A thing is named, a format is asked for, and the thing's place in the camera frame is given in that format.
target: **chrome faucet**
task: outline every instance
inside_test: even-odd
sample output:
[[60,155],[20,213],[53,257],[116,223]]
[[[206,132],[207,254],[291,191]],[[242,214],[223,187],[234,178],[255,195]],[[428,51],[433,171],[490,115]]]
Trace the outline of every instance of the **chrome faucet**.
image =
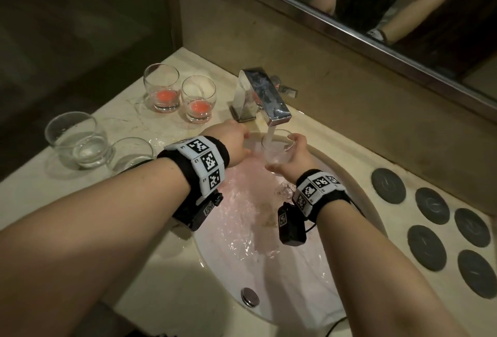
[[262,67],[241,70],[230,105],[233,118],[238,122],[254,120],[260,109],[268,126],[288,122],[292,115],[279,93],[295,98],[297,91],[280,83],[277,76],[270,78]]

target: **sink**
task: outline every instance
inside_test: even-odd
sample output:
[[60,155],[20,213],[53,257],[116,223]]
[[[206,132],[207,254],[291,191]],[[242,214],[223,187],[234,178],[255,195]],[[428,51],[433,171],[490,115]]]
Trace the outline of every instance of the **sink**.
[[[290,202],[295,186],[264,169],[260,142],[252,133],[245,147],[254,154],[226,170],[219,187],[224,201],[194,234],[203,262],[224,288],[244,307],[244,287],[254,290],[260,304],[248,308],[265,320],[290,328],[315,329],[345,315],[317,228],[302,246],[279,241],[277,210]],[[357,182],[320,151],[309,147],[320,169],[334,174],[347,188],[363,215],[383,234],[383,223]],[[312,226],[307,221],[306,228]]]

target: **hand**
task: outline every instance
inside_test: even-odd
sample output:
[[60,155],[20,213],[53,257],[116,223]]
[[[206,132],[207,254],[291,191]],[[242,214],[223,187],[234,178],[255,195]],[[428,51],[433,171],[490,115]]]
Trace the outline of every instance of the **hand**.
[[337,6],[337,0],[312,0],[309,4],[318,10],[333,15]]
[[243,148],[244,139],[250,136],[248,130],[244,124],[240,124],[235,120],[226,120],[222,124],[209,126],[200,135],[209,135],[219,139],[230,154],[228,167],[234,167],[240,164],[251,152],[248,148]]
[[285,164],[267,164],[266,169],[282,175],[290,183],[295,184],[305,171],[318,168],[318,164],[307,151],[307,139],[304,135],[293,133],[288,138],[295,140],[296,143],[290,161]]

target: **beige countertop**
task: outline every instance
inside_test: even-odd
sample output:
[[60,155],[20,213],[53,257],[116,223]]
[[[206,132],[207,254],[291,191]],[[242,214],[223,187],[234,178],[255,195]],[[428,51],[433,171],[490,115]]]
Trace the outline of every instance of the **beige countertop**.
[[[209,124],[231,117],[227,103],[233,98],[235,76],[184,48],[164,62],[178,69],[180,81],[190,75],[206,75],[214,80],[218,101]],[[140,137],[149,140],[158,153],[164,145],[196,135],[205,128],[187,123],[182,111],[158,114],[148,110],[143,104],[143,95],[143,82],[139,79],[94,114],[111,142]],[[489,246],[475,247],[457,230],[453,214],[457,208],[467,207],[492,229],[490,218],[299,111],[293,108],[290,111],[293,118],[285,128],[305,134],[309,145],[335,160],[359,183],[378,210],[390,240],[414,262],[456,318],[473,336],[494,336],[497,298],[484,299],[470,290],[457,268],[457,255],[463,249],[474,250],[495,270],[495,234]],[[253,132],[267,130],[260,115],[248,126]],[[370,176],[379,167],[396,172],[406,185],[407,197],[400,205],[383,201],[374,191]],[[67,169],[53,150],[47,148],[0,184],[0,228],[108,176],[105,166],[86,171]],[[420,213],[414,200],[415,191],[420,187],[430,187],[443,196],[451,211],[448,223],[436,225]],[[407,245],[407,230],[417,224],[431,228],[442,240],[447,251],[447,265],[442,271],[428,271],[413,258]],[[189,231],[174,221],[154,239],[149,251],[116,280],[103,300],[150,334],[177,334],[178,337],[293,335],[254,316],[233,299],[202,262]],[[332,335],[350,336],[346,322],[336,330]],[[309,333],[316,337],[325,334],[326,331]]]

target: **glass held in hand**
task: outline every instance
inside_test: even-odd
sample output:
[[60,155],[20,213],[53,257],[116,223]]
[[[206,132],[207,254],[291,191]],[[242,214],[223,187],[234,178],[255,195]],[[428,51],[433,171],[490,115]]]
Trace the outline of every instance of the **glass held in hand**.
[[95,168],[108,160],[107,134],[97,120],[84,112],[67,112],[45,128],[45,138],[60,156],[83,168]]
[[290,134],[288,130],[269,128],[262,137],[262,154],[268,164],[285,164],[290,161],[295,149],[295,141],[288,138]]
[[107,168],[112,175],[117,175],[145,160],[154,159],[152,145],[141,138],[123,138],[110,147]]
[[178,70],[163,63],[154,63],[145,69],[143,83],[157,111],[170,113],[179,108],[178,79]]
[[210,120],[217,100],[216,85],[205,76],[194,75],[185,79],[181,87],[181,100],[190,122],[202,124]]

